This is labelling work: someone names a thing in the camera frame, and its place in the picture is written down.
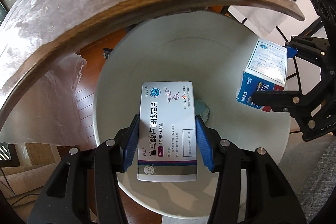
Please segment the blue white medicine box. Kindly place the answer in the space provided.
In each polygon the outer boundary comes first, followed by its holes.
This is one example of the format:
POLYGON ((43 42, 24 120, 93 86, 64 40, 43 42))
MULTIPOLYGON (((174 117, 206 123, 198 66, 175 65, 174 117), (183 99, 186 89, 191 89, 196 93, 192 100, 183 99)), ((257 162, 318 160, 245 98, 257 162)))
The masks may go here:
POLYGON ((265 112, 269 106, 252 100, 254 92, 284 90, 287 75, 288 50, 268 40, 258 39, 243 71, 236 101, 265 112))

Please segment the white purple medicine box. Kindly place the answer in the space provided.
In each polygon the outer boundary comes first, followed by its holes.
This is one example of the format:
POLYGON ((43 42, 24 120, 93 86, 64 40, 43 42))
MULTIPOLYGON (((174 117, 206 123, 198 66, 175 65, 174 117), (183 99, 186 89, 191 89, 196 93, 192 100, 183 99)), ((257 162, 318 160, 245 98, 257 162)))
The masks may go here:
POLYGON ((137 166, 140 181, 197 179, 197 134, 191 82, 143 83, 137 166))

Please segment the white round trash bin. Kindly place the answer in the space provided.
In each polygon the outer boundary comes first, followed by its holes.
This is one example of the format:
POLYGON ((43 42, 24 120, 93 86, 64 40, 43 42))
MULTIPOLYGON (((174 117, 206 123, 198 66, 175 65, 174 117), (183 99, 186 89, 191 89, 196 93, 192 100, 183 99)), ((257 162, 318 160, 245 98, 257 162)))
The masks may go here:
MULTIPOLYGON (((194 101, 202 100, 210 110, 207 127, 241 149, 264 148, 280 162, 289 139, 289 115, 236 101, 258 39, 242 24, 213 12, 170 15, 140 24, 118 43, 98 79, 93 112, 96 142, 112 139, 139 115, 143 83, 191 82, 194 101)), ((140 181, 137 157, 138 148, 132 165, 117 176, 130 198, 167 217, 209 215, 218 175, 204 166, 198 148, 195 181, 140 181)))

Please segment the crumpled blue paper scrap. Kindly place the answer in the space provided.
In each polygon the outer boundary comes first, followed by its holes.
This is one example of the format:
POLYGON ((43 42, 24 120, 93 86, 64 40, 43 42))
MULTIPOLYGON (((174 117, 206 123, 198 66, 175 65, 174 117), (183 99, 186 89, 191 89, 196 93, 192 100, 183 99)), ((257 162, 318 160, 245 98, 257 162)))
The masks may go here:
POLYGON ((206 123, 210 116, 210 110, 207 105, 200 99, 196 99, 194 102, 195 114, 200 115, 202 121, 206 123))

